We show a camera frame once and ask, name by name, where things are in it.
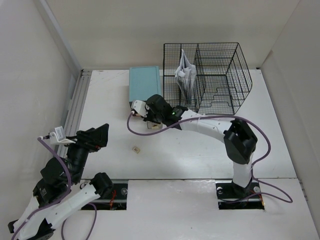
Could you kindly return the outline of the clear drawer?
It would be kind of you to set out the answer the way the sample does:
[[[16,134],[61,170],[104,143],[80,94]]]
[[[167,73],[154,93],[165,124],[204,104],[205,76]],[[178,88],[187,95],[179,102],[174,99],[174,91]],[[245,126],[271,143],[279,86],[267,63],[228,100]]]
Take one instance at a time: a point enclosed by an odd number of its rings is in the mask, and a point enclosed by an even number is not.
[[[147,121],[147,128],[149,130],[161,130],[163,128],[163,124],[162,123],[154,123],[151,121]]]

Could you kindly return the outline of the white instruction booklet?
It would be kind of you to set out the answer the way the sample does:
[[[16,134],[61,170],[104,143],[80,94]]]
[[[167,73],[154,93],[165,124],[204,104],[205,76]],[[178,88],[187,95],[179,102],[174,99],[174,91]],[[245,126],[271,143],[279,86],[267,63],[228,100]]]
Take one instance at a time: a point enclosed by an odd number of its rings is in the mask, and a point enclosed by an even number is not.
[[[179,89],[185,99],[186,104],[192,103],[193,88],[196,79],[197,69],[194,64],[191,64],[185,54],[185,51],[181,49],[181,57],[179,66],[175,71],[176,82]]]

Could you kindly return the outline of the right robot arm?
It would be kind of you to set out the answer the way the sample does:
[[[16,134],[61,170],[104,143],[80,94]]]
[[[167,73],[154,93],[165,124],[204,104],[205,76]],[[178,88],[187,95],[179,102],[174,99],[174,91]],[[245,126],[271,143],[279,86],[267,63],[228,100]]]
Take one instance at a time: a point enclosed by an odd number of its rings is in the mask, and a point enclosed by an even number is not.
[[[258,138],[244,120],[205,119],[185,106],[170,106],[159,94],[141,101],[136,110],[144,121],[167,127],[175,125],[175,129],[199,133],[222,142],[228,158],[233,162],[232,193],[239,198],[249,193],[253,179],[252,157]]]

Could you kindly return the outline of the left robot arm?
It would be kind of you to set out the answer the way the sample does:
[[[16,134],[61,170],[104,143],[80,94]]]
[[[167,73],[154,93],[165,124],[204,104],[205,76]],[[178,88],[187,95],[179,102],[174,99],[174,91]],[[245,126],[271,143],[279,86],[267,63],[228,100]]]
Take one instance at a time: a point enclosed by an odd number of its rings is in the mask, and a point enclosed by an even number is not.
[[[66,136],[62,126],[55,127],[38,141],[53,157],[40,171],[42,178],[21,217],[8,223],[14,240],[48,240],[72,214],[99,198],[111,195],[114,184],[105,172],[97,173],[80,191],[69,197],[71,187],[80,183],[90,153],[108,143],[109,124],[79,130]]]

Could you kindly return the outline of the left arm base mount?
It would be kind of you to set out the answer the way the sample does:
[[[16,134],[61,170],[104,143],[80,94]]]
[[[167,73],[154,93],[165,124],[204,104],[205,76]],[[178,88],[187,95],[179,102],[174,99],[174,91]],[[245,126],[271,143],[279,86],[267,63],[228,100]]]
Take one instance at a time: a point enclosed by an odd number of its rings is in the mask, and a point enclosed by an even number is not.
[[[112,192],[107,197],[100,197],[91,203],[97,210],[122,211],[127,209],[128,182],[116,181]]]

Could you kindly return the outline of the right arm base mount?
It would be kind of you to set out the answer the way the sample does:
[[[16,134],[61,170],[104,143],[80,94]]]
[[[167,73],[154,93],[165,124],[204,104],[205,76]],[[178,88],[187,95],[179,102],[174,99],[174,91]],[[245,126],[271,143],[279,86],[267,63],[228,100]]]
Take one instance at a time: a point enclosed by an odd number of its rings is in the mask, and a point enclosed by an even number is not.
[[[247,188],[242,189],[231,180],[215,182],[219,210],[264,210],[260,185],[252,181]]]

